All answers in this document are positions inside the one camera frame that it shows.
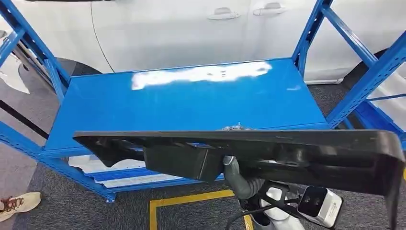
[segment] white car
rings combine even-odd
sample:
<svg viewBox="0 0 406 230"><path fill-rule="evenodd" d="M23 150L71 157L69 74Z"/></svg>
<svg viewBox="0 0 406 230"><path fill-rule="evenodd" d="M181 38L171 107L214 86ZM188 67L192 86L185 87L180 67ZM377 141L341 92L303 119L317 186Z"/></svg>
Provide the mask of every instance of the white car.
<svg viewBox="0 0 406 230"><path fill-rule="evenodd" d="M13 2L56 57L108 73L290 57L315 0ZM336 0L332 9L373 53L406 29L406 0ZM305 80L340 83L360 61L325 19Z"/></svg>

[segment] black cable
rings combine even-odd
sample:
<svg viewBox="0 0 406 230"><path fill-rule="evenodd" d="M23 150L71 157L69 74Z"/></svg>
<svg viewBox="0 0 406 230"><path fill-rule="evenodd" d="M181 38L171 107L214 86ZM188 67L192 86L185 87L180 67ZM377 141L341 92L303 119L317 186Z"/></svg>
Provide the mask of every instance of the black cable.
<svg viewBox="0 0 406 230"><path fill-rule="evenodd" d="M0 108L2 108L4 111L6 111L11 116L13 116L15 119L22 122L24 125L28 126L30 129L32 129L34 132L36 132L37 134L39 134L43 138L48 139L49 135L45 131L43 131L36 124L32 123L25 116L23 116L22 114L17 112L15 109L13 109L7 103L5 103L3 100L0 100Z"/></svg>
<svg viewBox="0 0 406 230"><path fill-rule="evenodd" d="M273 207L275 207L275 205L268 205L268 206L265 206L263 208L259 208L259 209L256 209L256 210L251 210L251 211L245 211L245 212L242 212L242 213L238 213L237 215L233 216L232 218L230 218L228 220L227 225L226 225L226 230L230 229L231 224L240 217L243 217L243 216L246 216L246 215L249 215L249 214L258 213L258 212L263 212L263 211L271 209Z"/></svg>
<svg viewBox="0 0 406 230"><path fill-rule="evenodd" d="M300 198L293 198L293 199L288 199L285 200L285 204L290 204L290 203L299 203L300 202Z"/></svg>

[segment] white shoe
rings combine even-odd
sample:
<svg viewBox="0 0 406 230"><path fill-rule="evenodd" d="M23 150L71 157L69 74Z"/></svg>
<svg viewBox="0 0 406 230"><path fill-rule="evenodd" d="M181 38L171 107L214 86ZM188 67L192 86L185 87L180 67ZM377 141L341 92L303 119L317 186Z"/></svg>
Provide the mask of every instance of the white shoe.
<svg viewBox="0 0 406 230"><path fill-rule="evenodd" d="M4 204L4 210L0 211L0 222L12 217L14 213L28 212L41 202L41 193L26 193L18 197L0 199Z"/></svg>

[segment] white camera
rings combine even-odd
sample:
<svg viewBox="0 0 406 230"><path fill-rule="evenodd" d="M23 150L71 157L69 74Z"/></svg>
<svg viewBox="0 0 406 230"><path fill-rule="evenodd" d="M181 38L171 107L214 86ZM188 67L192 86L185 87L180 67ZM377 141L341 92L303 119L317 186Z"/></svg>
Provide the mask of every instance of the white camera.
<svg viewBox="0 0 406 230"><path fill-rule="evenodd" d="M342 199L326 188L306 188L297 211L309 221L331 228L335 225L341 209Z"/></svg>

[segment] car door handle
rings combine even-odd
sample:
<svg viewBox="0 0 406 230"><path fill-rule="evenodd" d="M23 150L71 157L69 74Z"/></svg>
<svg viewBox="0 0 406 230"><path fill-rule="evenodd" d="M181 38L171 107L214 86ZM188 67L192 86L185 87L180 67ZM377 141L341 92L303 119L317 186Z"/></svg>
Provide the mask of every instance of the car door handle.
<svg viewBox="0 0 406 230"><path fill-rule="evenodd" d="M279 2L267 3L264 7L255 9L252 14L255 16L275 16L285 12L287 9Z"/></svg>
<svg viewBox="0 0 406 230"><path fill-rule="evenodd" d="M228 7L220 7L215 9L214 13L208 15L207 18L210 20L222 20L238 18L239 16L241 16L241 14L236 11L231 11Z"/></svg>

